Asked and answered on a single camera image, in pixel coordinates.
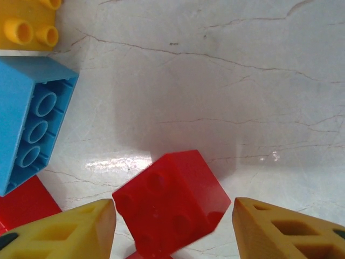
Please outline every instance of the red toy brick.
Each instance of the red toy brick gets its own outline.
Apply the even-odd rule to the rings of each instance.
[[[113,198],[144,258],[164,258],[213,232],[231,203],[197,150],[164,155]]]
[[[60,212],[47,189],[34,176],[5,197],[0,197],[0,235]]]

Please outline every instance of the yellow stud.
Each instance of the yellow stud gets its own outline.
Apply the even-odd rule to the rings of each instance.
[[[41,4],[45,5],[51,10],[58,10],[61,6],[61,0],[39,0]]]
[[[37,40],[48,47],[55,47],[59,41],[58,30],[51,25],[42,25],[36,31]]]
[[[8,40],[19,45],[27,45],[33,39],[31,24],[18,18],[10,18],[5,21],[4,33]]]

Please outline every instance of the yellow block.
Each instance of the yellow block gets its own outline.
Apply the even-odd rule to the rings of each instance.
[[[95,201],[20,226],[1,259],[109,259],[116,225],[112,199]]]
[[[344,259],[345,227],[268,203],[236,198],[241,259]]]
[[[0,49],[52,50],[59,40],[55,11],[62,0],[0,0]]]

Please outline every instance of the marble surface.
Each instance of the marble surface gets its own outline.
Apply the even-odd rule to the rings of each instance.
[[[343,0],[65,0],[55,51],[80,72],[50,165],[63,210],[198,149],[229,197],[345,225]],[[232,208],[175,259],[239,258]],[[133,250],[118,217],[112,259]]]

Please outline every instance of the blue block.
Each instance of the blue block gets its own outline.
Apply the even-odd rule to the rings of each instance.
[[[47,57],[0,57],[0,196],[49,162],[78,74]]]

